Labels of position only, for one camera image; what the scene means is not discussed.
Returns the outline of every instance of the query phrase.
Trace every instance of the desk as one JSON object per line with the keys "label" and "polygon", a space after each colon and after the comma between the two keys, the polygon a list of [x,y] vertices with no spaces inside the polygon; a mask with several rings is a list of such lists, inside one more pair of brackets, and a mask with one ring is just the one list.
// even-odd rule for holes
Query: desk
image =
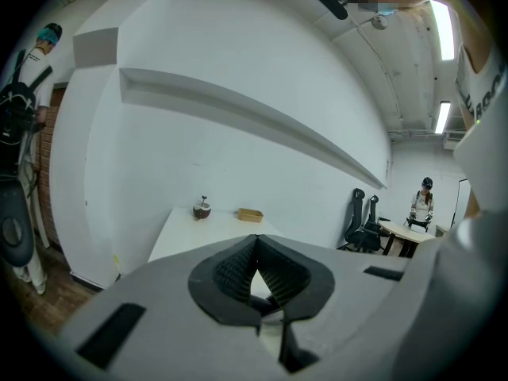
{"label": "desk", "polygon": [[[250,223],[238,220],[236,214],[212,209],[208,218],[197,220],[192,214],[192,208],[187,210],[175,207],[160,232],[148,262],[249,234],[282,236],[266,218],[261,223]],[[252,279],[251,294],[261,298],[266,298],[270,294],[259,272]]]}
{"label": "desk", "polygon": [[443,237],[449,231],[450,228],[447,226],[436,225],[436,237]]}
{"label": "desk", "polygon": [[393,244],[396,236],[405,240],[404,246],[402,247],[402,250],[398,256],[408,258],[411,258],[413,256],[416,247],[421,242],[435,238],[432,234],[417,233],[410,230],[409,227],[406,227],[404,225],[398,225],[392,221],[379,221],[379,225],[391,233],[390,239],[388,240],[388,244],[383,252],[384,256],[388,255],[388,252],[390,251],[391,245]]}

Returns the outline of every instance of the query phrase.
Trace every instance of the table leg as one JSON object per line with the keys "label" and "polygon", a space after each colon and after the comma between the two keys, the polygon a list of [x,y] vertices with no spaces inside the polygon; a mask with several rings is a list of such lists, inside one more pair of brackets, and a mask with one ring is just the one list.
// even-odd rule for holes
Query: table leg
{"label": "table leg", "polygon": [[414,252],[416,251],[417,246],[418,246],[418,243],[414,243],[413,241],[411,241],[410,250],[408,251],[408,253],[406,255],[407,258],[413,258]]}
{"label": "table leg", "polygon": [[402,246],[402,250],[398,254],[399,257],[405,257],[410,250],[410,241],[404,240],[404,245]]}
{"label": "table leg", "polygon": [[384,248],[383,255],[387,256],[388,252],[390,251],[391,245],[394,243],[395,235],[393,233],[390,234],[390,238],[388,239],[388,244]]}

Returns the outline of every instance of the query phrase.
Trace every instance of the brick wall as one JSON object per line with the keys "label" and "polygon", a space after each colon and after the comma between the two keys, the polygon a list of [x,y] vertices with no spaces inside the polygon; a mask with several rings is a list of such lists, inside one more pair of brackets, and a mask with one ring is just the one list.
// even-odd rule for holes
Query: brick wall
{"label": "brick wall", "polygon": [[51,159],[51,143],[53,139],[53,130],[55,128],[56,117],[60,104],[64,98],[65,89],[55,89],[51,97],[51,107],[46,117],[46,127],[40,132],[36,149],[36,168],[40,169],[39,175],[39,203],[40,212],[46,235],[50,241],[60,244],[56,234],[55,222],[51,210],[51,199],[49,196],[49,160]]}

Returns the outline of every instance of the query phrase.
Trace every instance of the fluorescent light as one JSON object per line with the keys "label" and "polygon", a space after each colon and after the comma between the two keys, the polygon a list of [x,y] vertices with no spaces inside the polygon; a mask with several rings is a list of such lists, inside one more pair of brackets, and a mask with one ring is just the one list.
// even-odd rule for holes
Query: fluorescent light
{"label": "fluorescent light", "polygon": [[437,119],[436,134],[442,134],[445,130],[451,105],[452,104],[450,102],[441,102],[441,110],[439,111],[439,118]]}
{"label": "fluorescent light", "polygon": [[453,29],[450,11],[443,3],[430,1],[434,17],[436,18],[437,31],[439,32],[439,41],[441,43],[442,60],[452,60],[455,58],[455,47],[453,45]]}

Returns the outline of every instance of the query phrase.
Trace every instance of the backpack strap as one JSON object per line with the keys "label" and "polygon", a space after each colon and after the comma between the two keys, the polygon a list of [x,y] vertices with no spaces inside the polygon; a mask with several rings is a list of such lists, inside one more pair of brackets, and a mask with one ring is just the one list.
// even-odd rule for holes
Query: backpack strap
{"label": "backpack strap", "polygon": [[25,58],[25,52],[26,52],[26,49],[22,49],[17,54],[16,67],[14,68],[15,71],[14,71],[14,74],[13,74],[13,83],[19,82],[19,74],[21,72],[21,64],[23,64],[23,58]]}
{"label": "backpack strap", "polygon": [[35,89],[39,87],[43,81],[50,76],[50,74],[53,72],[53,69],[51,67],[47,67],[42,71],[42,73],[36,77],[36,79],[32,82],[32,84],[29,86],[29,89],[34,92]]}

